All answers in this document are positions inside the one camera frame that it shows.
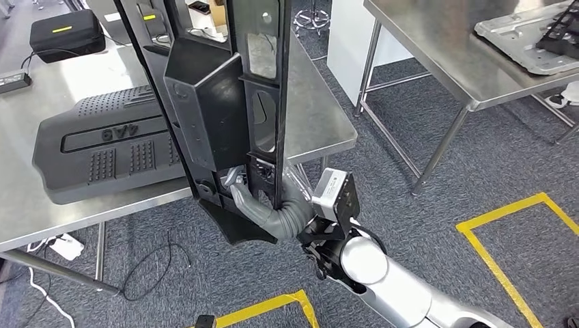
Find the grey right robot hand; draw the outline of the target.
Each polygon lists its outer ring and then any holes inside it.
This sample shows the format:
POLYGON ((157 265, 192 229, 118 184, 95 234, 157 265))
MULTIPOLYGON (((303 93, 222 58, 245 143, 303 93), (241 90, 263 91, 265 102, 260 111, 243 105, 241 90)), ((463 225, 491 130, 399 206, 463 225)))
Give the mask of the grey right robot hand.
POLYGON ((268 208, 249 191, 245 167, 229 169, 224 185, 229 187, 237 208, 251 221, 264 229, 301 230, 315 218, 310 203, 311 188, 294 168, 285 168, 282 174, 282 205, 268 208))

